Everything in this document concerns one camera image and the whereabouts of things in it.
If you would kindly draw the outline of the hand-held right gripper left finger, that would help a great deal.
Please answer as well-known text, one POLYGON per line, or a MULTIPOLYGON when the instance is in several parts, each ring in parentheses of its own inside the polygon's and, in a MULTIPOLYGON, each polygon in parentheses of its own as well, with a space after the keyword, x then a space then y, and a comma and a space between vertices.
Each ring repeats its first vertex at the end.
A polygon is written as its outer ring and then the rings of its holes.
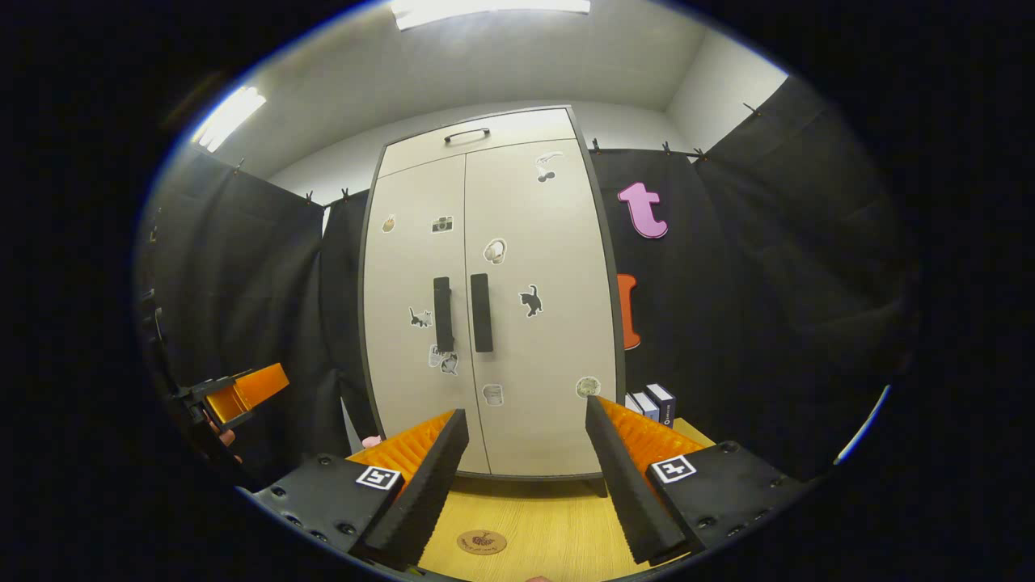
POLYGON ((348 458, 317 454, 252 503, 341 559, 406 571, 424 555, 468 443, 466 414, 452 409, 348 458))

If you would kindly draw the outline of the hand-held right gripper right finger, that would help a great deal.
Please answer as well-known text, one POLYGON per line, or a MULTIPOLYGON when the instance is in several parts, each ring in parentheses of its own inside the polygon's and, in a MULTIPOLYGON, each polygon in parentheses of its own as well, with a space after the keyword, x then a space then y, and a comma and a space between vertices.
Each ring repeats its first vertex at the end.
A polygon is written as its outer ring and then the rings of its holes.
POLYGON ((585 433, 635 563, 701 559, 809 492, 737 442, 702 445, 598 395, 587 398, 585 433))

